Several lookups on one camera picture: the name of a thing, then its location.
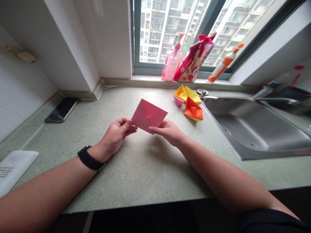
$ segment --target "smartwatch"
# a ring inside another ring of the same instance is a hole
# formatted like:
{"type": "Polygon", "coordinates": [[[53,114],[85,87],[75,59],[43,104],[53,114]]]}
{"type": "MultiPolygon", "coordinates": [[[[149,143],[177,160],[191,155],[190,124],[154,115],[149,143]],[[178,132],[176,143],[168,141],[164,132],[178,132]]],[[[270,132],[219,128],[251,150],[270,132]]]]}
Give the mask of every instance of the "smartwatch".
{"type": "Polygon", "coordinates": [[[90,169],[93,170],[100,170],[105,166],[105,163],[101,163],[94,159],[90,154],[88,153],[88,149],[91,148],[92,146],[86,146],[82,150],[80,150],[77,154],[79,158],[81,159],[82,163],[85,164],[85,166],[89,167],[90,169]]]}

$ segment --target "sink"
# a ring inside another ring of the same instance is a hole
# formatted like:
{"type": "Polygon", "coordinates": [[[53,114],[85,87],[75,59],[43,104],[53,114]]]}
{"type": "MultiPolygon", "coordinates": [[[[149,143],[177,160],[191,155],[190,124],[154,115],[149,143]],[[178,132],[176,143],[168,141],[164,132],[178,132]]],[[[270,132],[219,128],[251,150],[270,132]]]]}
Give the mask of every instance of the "sink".
{"type": "Polygon", "coordinates": [[[258,102],[220,97],[201,105],[242,160],[311,155],[311,136],[258,102]]]}

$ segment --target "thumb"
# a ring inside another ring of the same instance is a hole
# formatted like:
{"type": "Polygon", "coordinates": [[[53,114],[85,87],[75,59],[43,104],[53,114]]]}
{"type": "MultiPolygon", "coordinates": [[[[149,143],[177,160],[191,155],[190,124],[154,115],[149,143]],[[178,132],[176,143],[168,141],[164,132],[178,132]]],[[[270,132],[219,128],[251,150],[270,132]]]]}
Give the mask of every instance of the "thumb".
{"type": "Polygon", "coordinates": [[[163,128],[158,128],[158,127],[154,127],[154,126],[150,126],[148,128],[150,130],[150,132],[152,133],[155,133],[155,134],[158,134],[160,136],[163,136],[164,135],[164,129],[163,128]]]}
{"type": "Polygon", "coordinates": [[[122,132],[122,134],[124,134],[126,131],[130,129],[131,124],[132,124],[132,121],[128,120],[127,122],[124,123],[124,125],[120,127],[120,131],[122,132]]]}

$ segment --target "window sill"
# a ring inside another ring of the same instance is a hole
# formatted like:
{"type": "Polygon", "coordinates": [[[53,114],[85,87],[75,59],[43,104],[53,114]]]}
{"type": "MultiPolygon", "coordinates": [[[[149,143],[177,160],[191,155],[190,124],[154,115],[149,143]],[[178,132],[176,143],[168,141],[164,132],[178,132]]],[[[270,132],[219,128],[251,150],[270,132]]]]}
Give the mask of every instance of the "window sill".
{"type": "Polygon", "coordinates": [[[216,80],[214,83],[206,83],[206,79],[196,79],[194,83],[186,82],[164,82],[161,76],[133,75],[132,79],[104,78],[105,86],[135,86],[135,87],[157,87],[157,88],[179,88],[181,85],[191,89],[203,88],[218,91],[243,91],[256,92],[258,87],[235,85],[227,80],[216,80]]]}

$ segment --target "glass pane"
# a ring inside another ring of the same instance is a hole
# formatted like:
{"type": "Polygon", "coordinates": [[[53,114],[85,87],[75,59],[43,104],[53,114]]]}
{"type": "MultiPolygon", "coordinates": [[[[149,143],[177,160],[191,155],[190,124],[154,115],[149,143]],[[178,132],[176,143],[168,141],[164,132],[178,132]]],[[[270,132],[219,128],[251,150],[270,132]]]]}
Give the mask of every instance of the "glass pane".
{"type": "Polygon", "coordinates": [[[227,0],[209,33],[209,36],[217,33],[215,47],[203,65],[217,66],[228,53],[244,43],[236,55],[238,57],[285,1],[227,0]]]}
{"type": "Polygon", "coordinates": [[[210,0],[141,0],[141,33],[139,61],[162,63],[166,53],[184,32],[181,52],[186,55],[193,44],[210,0]]]}

